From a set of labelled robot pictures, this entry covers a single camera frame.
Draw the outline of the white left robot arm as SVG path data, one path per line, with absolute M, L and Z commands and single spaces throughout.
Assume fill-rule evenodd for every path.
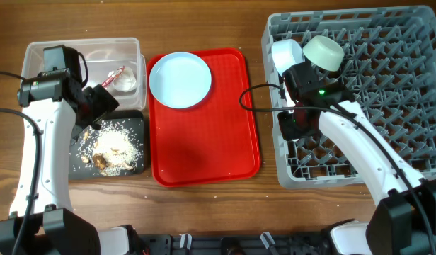
M 24 119 L 21 174 L 9 217 L 0 221 L 2 254 L 137 254 L 130 225 L 98 231 L 76 215 L 69 197 L 69 148 L 119 103 L 101 85 L 88 87 L 84 56 L 65 45 L 43 50 L 44 69 L 18 90 Z

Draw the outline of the light blue plate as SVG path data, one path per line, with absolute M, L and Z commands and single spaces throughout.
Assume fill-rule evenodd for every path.
M 169 108 L 190 108 L 205 99 L 212 87 L 206 62 L 189 52 L 174 52 L 156 61 L 149 74 L 152 96 Z

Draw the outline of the light blue bowl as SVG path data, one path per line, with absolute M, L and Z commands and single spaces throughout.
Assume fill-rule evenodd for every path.
M 293 40 L 281 40 L 272 44 L 272 58 L 280 76 L 291 66 L 304 62 L 300 44 Z

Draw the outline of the red ketchup packet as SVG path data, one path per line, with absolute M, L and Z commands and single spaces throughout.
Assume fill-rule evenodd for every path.
M 109 73 L 108 78 L 101 83 L 101 86 L 106 88 L 108 87 L 111 83 L 113 83 L 125 70 L 125 67 L 120 67 L 118 69 L 116 69 L 115 71 L 112 71 L 111 73 Z

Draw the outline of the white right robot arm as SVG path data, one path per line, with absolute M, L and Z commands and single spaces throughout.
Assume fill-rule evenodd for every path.
M 346 222 L 331 230 L 339 254 L 435 254 L 436 179 L 427 180 L 404 161 L 339 83 L 325 85 L 309 62 L 280 70 L 281 94 L 295 106 L 281 112 L 285 140 L 319 133 L 355 168 L 376 210 L 369 222 Z

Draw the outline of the white napkin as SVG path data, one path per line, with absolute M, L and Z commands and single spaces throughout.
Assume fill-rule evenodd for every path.
M 113 88 L 121 92 L 130 92 L 136 88 L 137 79 L 129 67 L 120 68 L 120 73 L 113 81 Z

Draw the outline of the mint green bowl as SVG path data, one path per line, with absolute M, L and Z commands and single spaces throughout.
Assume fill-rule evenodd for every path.
M 312 64 L 330 72 L 338 71 L 345 56 L 337 42 L 322 35 L 313 37 L 302 52 Z

